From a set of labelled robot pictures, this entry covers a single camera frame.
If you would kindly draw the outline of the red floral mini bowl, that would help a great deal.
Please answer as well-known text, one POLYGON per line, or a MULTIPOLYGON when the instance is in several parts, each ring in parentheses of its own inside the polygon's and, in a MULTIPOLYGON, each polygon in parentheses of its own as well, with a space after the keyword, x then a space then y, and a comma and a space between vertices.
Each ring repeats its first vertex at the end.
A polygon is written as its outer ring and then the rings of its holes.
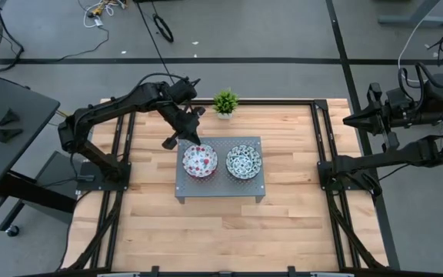
POLYGON ((210 145, 191 145, 182 154, 182 168, 191 177, 208 177, 217 167, 218 154, 210 145))

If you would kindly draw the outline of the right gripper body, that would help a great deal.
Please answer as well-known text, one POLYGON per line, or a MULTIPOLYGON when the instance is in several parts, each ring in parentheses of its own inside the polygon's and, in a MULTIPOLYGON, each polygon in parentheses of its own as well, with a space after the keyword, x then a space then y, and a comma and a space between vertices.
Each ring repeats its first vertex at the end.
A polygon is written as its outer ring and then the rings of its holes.
POLYGON ((412 100, 403 92, 401 88, 394 88, 387 91, 386 99, 381 101, 382 90, 377 82, 373 82, 368 87, 368 107, 371 108, 370 133, 381 134, 384 142, 383 150, 397 149, 399 141, 397 135, 391 131, 393 123, 405 120, 408 110, 411 108, 412 100))

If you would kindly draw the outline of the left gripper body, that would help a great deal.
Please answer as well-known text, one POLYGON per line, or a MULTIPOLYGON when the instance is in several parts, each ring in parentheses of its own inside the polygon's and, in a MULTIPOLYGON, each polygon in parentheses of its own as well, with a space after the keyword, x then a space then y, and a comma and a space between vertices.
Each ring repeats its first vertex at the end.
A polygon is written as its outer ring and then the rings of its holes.
POLYGON ((205 108, 198 106, 192 108, 188 105, 180 109, 175 104, 162 107, 162 117, 174 129, 174 134, 162 143, 164 149, 172 150, 177 145, 177 139, 183 139, 185 132, 197 131, 199 118, 205 113, 205 108))

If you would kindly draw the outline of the black wedge stand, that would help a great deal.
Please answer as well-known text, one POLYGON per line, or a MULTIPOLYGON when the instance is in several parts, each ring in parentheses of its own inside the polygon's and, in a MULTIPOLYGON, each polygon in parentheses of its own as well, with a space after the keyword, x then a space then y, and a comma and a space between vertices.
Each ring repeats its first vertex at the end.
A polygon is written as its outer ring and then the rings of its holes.
POLYGON ((19 115, 9 108, 0 120, 0 126, 6 125, 11 122, 18 122, 20 120, 19 115))
POLYGON ((7 143, 23 133, 21 128, 0 128, 0 142, 7 143))

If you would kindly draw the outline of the teal floral mini bowl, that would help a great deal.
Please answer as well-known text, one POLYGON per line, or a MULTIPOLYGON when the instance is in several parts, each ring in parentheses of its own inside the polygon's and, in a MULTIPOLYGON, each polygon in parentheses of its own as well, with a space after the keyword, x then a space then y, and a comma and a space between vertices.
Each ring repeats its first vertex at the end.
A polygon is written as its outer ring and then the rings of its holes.
POLYGON ((262 157, 250 145, 237 145, 226 155, 225 165, 228 172, 237 179, 253 179, 262 170, 262 157))

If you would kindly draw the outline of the grey perforated metal riser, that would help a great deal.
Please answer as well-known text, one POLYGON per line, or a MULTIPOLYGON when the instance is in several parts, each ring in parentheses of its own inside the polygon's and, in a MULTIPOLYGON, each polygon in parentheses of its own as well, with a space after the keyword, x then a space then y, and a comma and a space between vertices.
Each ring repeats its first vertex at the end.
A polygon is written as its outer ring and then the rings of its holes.
POLYGON ((210 145, 218 154, 218 167, 208 177, 195 178, 182 168, 182 154, 187 147, 195 145, 187 140, 178 143, 175 197, 183 204, 187 197, 249 197, 254 196, 260 202, 265 196, 265 178, 262 170, 249 180, 232 176, 225 165, 227 153, 237 145, 250 145, 256 148, 262 157, 261 139, 259 137, 207 137, 202 144, 210 145))

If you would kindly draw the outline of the grey desk foot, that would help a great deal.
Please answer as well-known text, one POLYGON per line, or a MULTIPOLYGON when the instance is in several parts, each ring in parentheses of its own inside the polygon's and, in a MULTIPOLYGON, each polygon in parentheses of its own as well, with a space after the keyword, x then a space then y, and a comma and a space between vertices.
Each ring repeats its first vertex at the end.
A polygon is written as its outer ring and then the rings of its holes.
POLYGON ((440 1, 441 0, 423 0, 410 15, 379 15, 378 23, 381 25, 397 25, 403 27, 443 27, 442 16, 430 15, 440 1))

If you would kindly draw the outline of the green plant white pot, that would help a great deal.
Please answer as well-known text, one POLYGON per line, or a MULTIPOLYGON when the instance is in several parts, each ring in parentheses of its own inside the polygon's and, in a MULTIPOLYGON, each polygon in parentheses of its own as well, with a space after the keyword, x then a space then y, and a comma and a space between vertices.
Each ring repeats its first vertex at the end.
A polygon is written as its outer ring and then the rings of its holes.
POLYGON ((220 119, 230 119, 233 116, 234 110, 238 107, 239 97, 231 88, 222 89, 213 98, 213 109, 216 111, 220 119))

